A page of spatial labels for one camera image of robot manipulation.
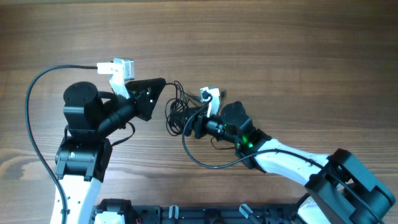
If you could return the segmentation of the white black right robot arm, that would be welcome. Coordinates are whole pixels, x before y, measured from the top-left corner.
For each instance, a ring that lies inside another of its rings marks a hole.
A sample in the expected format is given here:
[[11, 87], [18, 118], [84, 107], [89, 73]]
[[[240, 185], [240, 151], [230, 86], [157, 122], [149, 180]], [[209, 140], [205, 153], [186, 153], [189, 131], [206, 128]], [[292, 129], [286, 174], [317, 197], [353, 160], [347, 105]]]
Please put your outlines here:
[[277, 174], [304, 186], [294, 221], [302, 223], [382, 223], [396, 200], [392, 192], [352, 153], [314, 154], [282, 144], [257, 129], [241, 102], [219, 114], [208, 106], [185, 108], [170, 116], [184, 137], [213, 136], [234, 145], [238, 161], [250, 169]]

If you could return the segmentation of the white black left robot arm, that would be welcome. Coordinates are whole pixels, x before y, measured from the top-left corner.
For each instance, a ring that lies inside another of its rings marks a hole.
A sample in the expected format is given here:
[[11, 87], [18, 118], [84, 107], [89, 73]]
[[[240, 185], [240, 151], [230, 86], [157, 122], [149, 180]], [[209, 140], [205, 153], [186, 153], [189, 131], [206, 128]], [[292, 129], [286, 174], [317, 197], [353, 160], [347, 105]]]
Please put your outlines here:
[[56, 190], [51, 223], [88, 223], [109, 164], [108, 136], [135, 117], [148, 121], [166, 85], [163, 78], [124, 84], [127, 96], [98, 91], [90, 82], [70, 85], [63, 94], [68, 122], [55, 156]]

